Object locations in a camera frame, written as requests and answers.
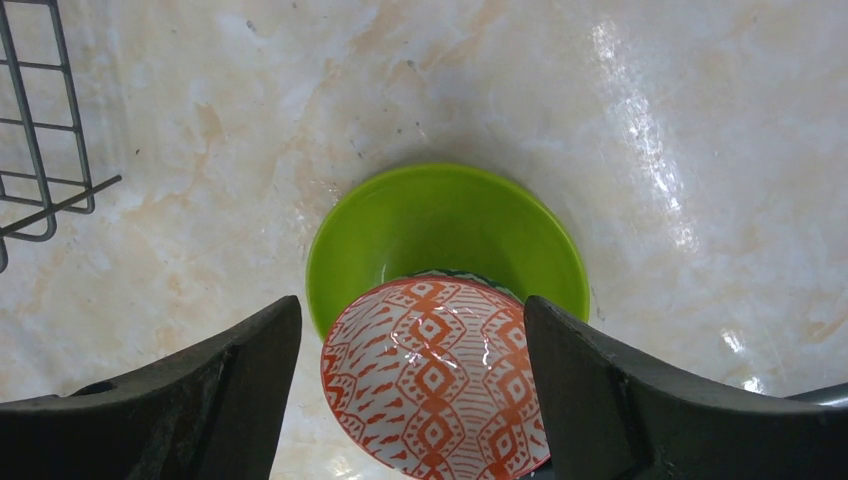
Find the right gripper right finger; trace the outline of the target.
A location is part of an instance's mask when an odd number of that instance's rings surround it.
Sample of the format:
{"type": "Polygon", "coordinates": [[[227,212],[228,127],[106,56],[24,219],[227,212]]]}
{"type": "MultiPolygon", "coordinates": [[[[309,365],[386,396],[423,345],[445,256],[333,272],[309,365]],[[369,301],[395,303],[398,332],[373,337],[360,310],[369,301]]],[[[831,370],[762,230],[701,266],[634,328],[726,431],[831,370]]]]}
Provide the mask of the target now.
{"type": "Polygon", "coordinates": [[[847,389],[734,388],[614,339],[540,296],[524,321],[555,479],[843,479],[847,389]]]}

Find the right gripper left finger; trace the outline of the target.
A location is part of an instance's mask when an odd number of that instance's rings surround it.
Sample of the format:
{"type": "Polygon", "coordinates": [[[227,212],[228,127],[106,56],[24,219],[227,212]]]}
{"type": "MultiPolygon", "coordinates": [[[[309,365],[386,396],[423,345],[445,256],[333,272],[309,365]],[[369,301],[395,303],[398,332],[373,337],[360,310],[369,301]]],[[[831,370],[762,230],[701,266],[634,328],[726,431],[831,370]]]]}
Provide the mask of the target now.
{"type": "Polygon", "coordinates": [[[283,297],[233,327],[68,396],[1,407],[5,479],[266,479],[302,333],[283,297]]]}

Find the red patterned bowl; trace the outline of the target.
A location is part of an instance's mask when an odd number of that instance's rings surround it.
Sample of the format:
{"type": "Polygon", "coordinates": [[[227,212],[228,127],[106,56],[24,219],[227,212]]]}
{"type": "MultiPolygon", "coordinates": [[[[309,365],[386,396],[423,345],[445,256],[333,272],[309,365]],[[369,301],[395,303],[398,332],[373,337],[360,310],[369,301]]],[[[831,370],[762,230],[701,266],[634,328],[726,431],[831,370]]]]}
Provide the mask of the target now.
{"type": "Polygon", "coordinates": [[[362,294],[322,348],[327,404],[380,463],[415,479],[517,479],[550,456],[523,303],[466,272],[362,294]]]}

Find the dark wire dish rack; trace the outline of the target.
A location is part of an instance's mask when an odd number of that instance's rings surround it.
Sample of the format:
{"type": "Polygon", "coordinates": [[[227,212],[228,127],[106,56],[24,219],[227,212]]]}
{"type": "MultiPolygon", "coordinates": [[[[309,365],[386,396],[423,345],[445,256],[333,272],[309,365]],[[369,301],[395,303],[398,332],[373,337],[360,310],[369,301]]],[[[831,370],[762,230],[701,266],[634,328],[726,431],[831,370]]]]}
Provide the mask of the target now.
{"type": "Polygon", "coordinates": [[[58,231],[59,213],[92,214],[96,208],[95,196],[122,180],[120,175],[101,182],[93,179],[59,3],[30,3],[48,15],[57,57],[54,62],[28,61],[21,57],[19,47],[22,44],[14,39],[9,15],[12,4],[11,1],[1,3],[1,71],[9,77],[18,115],[15,118],[3,116],[1,123],[23,132],[31,168],[27,171],[1,170],[1,202],[29,207],[32,212],[1,226],[2,271],[6,271],[10,263],[7,246],[9,239],[29,243],[44,243],[52,239],[58,231]],[[26,71],[50,72],[60,76],[68,110],[66,122],[41,122],[35,119],[24,78],[26,71]],[[48,174],[39,140],[39,135],[48,131],[72,136],[78,175],[69,177],[48,174]]]}

